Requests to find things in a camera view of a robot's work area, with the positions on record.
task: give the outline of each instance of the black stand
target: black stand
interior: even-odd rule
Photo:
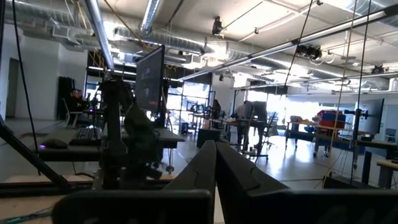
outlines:
[[[39,172],[43,173],[52,183],[4,183],[0,184],[0,197],[28,197],[41,195],[63,195],[72,191],[90,189],[92,182],[68,182],[58,175],[45,162],[37,157],[29,148],[16,138],[12,131],[4,124],[0,115],[0,138],[5,140],[21,156],[31,163]]]

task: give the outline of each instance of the ceiling light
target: ceiling light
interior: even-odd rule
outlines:
[[[88,68],[94,69],[94,70],[100,70],[100,71],[104,70],[103,68],[94,67],[94,66],[89,66]]]

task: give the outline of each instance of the computer mouse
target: computer mouse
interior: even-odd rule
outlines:
[[[48,139],[42,142],[40,147],[44,149],[68,149],[68,143],[65,143],[59,139]]]

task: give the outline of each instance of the computer monitor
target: computer monitor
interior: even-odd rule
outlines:
[[[164,76],[164,45],[137,62],[136,101],[143,110],[160,112]]]
[[[377,134],[380,132],[381,116],[384,99],[364,100],[359,103],[359,108],[367,116],[359,120],[359,130]]]
[[[247,102],[245,105],[244,113],[247,119],[257,116],[260,121],[267,121],[267,102],[253,101]]]

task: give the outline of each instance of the floor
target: floor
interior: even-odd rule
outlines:
[[[31,133],[31,127],[28,119],[7,119],[6,125],[14,131],[14,135],[19,137],[24,133]],[[49,133],[54,128],[63,126],[59,121],[34,121],[37,133]],[[256,142],[257,139],[253,133],[249,133],[249,142]],[[187,163],[195,156],[198,149],[193,141],[193,136],[188,135],[187,141],[178,144],[178,148],[174,150],[173,166],[175,167],[174,175],[183,170]],[[25,145],[33,143],[32,137],[21,138]],[[313,143],[298,141],[298,148],[294,148],[294,140],[289,140],[287,149],[285,150],[285,137],[273,136],[270,141],[275,144],[269,150],[269,160],[260,158],[257,162],[258,168],[273,178],[283,182],[285,185],[297,190],[305,189],[321,189],[322,177],[328,171],[337,172],[340,175],[349,177],[351,173],[352,153],[333,149],[329,158],[323,157],[323,149],[320,148],[318,157],[314,158]],[[164,152],[164,162],[168,163],[168,152]],[[370,181],[372,184],[377,183],[379,168],[376,161],[382,159],[373,156]],[[362,173],[363,156],[359,157],[358,168],[353,171],[354,178],[359,178]],[[59,174],[73,174],[75,167],[77,172],[92,173],[98,169],[96,162],[48,162]],[[37,171],[22,156],[20,156],[11,146],[0,139],[0,181],[4,181],[13,175],[37,175]],[[222,222],[222,212],[219,200],[216,201],[218,207],[215,214],[215,222]]]

